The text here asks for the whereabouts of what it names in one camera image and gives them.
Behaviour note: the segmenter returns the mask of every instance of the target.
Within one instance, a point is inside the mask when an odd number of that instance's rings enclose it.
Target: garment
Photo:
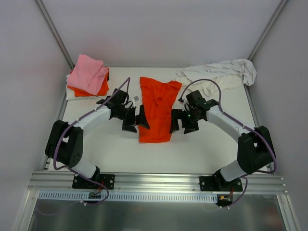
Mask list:
[[[71,87],[71,86],[67,86],[69,89],[72,89],[74,90],[74,95],[75,97],[89,97],[89,96],[104,96],[107,94],[107,91],[109,90],[108,88],[108,78],[109,78],[109,73],[106,74],[105,78],[104,78],[104,81],[102,83],[102,86],[101,86],[101,89],[100,91],[97,93],[97,95],[92,95],[92,94],[89,94],[87,93],[86,91],[84,90],[81,90],[81,89],[78,89],[78,88],[74,88],[74,87]]]
[[[190,66],[179,70],[176,81],[187,86],[192,81],[208,78],[218,83],[223,89],[232,89],[240,85],[246,84],[251,86],[257,76],[257,71],[251,61],[246,59],[237,59],[225,61],[217,64],[207,64],[200,66]],[[190,90],[201,90],[206,96],[210,96],[217,91],[216,86],[209,81],[200,81],[189,87]]]
[[[108,76],[109,76],[109,73],[108,75],[106,76],[107,78],[104,79],[104,82],[108,81]],[[103,89],[107,89],[108,90],[108,84],[106,83],[106,86],[104,86],[104,82],[102,84],[102,87],[101,87],[101,90],[99,91],[98,94],[100,94],[100,92],[103,90]],[[90,95],[90,94],[84,94],[82,92],[80,92],[81,90],[80,89],[76,89],[78,92],[76,93],[75,90],[71,89],[71,87],[69,88],[68,85],[66,85],[66,100],[80,100],[80,99],[83,99],[83,97],[86,97],[86,99],[101,99],[103,98],[102,96],[93,96],[93,95]]]
[[[152,78],[140,77],[142,103],[150,129],[139,126],[139,142],[160,143],[171,139],[171,110],[181,89],[181,83],[162,83]]]
[[[103,66],[103,61],[80,54],[72,74],[67,79],[67,85],[97,95],[108,71],[109,69]]]

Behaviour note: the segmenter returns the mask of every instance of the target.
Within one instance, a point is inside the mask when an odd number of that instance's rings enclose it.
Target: pink towel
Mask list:
[[[108,68],[103,66],[103,61],[80,54],[72,74],[67,78],[67,85],[97,95],[107,73]]]

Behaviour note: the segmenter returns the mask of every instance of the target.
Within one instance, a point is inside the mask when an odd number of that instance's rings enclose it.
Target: black mounting bracket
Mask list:
[[[97,178],[97,182],[102,183],[106,186],[108,190],[113,190],[115,185],[116,176],[113,174],[100,174]],[[73,179],[73,189],[97,189],[99,186],[97,184],[93,184],[80,176],[74,176]]]
[[[200,191],[202,192],[231,192],[232,188],[234,192],[242,192],[243,186],[239,178],[233,180],[228,185],[221,186],[215,182],[213,176],[199,177]]]

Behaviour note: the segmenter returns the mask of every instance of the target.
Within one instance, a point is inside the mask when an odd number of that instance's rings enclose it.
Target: orange cloth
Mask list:
[[[170,141],[172,105],[182,84],[177,81],[161,83],[152,78],[140,77],[140,86],[145,116],[150,129],[139,126],[139,142]]]
[[[104,78],[104,81],[103,81],[103,84],[101,86],[101,89],[100,91],[97,93],[96,96],[104,96],[107,94],[107,91],[109,90],[108,88],[108,77],[109,77],[109,73],[106,74],[105,78]],[[90,93],[87,93],[85,90],[81,90],[81,89],[78,89],[78,88],[74,88],[74,87],[71,87],[71,86],[68,86],[67,85],[67,88],[69,89],[72,89],[74,90],[74,93],[75,93],[75,97],[88,97],[88,96],[94,96]]]

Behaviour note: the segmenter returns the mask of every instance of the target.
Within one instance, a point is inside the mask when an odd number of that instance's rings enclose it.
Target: crumpled white fabric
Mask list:
[[[223,89],[232,89],[243,84],[251,86],[256,79],[257,71],[251,61],[247,59],[236,59],[217,64],[190,66],[177,71],[176,81],[182,83],[183,87],[192,81],[208,78],[215,81]],[[206,96],[211,96],[218,91],[216,86],[209,81],[200,81],[192,84],[190,90],[201,90]]]

